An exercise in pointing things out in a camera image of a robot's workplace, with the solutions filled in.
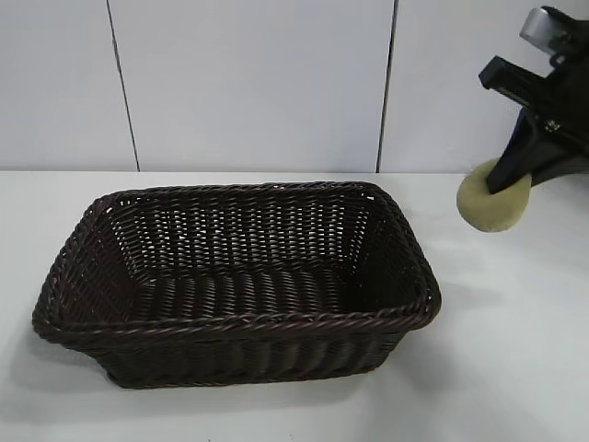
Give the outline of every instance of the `tile grout line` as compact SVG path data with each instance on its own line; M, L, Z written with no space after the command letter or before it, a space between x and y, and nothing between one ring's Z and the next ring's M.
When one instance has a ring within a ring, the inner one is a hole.
M393 51L395 49L395 33L397 31L398 0L393 0L393 16L390 24L390 40L388 41L387 78L385 80L385 92L383 97L383 110L380 115L380 134L378 136L378 154L376 155L376 173L380 173L380 162L383 156L383 140L385 138L385 122L387 121L388 90L390 88L390 73L393 64Z
M117 70L119 71L119 79L121 80L122 98L125 102L125 110L127 112L127 123L129 124L129 132L131 134L131 144L133 145L133 154L135 156L135 166L137 171L141 172L139 167L139 156L137 155L137 144L135 143L135 134L133 132L133 124L131 123L131 113L129 112L129 100L127 99L127 89L125 88L125 81L122 77L121 57L119 56L119 46L117 45L117 38L114 32L114 23L112 22L112 14L110 12L110 0L107 2L107 11L109 13L110 35L112 36L112 49L114 50L114 58L117 62Z

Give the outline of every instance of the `white tabletop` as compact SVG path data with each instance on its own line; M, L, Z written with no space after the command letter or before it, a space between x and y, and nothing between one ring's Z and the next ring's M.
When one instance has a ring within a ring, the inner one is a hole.
M377 371L272 385L122 390L89 358L38 338L49 266L95 197L204 183L369 180L395 198L443 306ZM458 175L0 173L0 440L586 441L589 180L532 193L525 219L481 234L456 212Z

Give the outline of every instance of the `black plastic mount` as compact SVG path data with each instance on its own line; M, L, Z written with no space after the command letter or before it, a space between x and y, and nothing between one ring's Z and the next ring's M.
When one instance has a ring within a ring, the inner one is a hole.
M554 70L542 77L495 57L479 75L485 88L522 106L514 133L487 178L490 193L528 173L536 185L589 172L589 21L543 9L566 29L549 42Z

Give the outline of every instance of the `wicker basket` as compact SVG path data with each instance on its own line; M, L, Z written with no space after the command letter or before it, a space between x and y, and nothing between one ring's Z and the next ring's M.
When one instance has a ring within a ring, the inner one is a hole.
M33 326L123 387L227 385L372 370L440 303L374 184L177 187L96 200Z

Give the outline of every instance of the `round sponge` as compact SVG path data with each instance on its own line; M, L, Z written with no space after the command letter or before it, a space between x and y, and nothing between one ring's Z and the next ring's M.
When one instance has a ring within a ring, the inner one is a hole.
M483 232L501 232L512 227L524 214L532 190L532 175L527 174L507 189L490 194L486 179L498 158L481 164L462 181L456 206L462 217Z

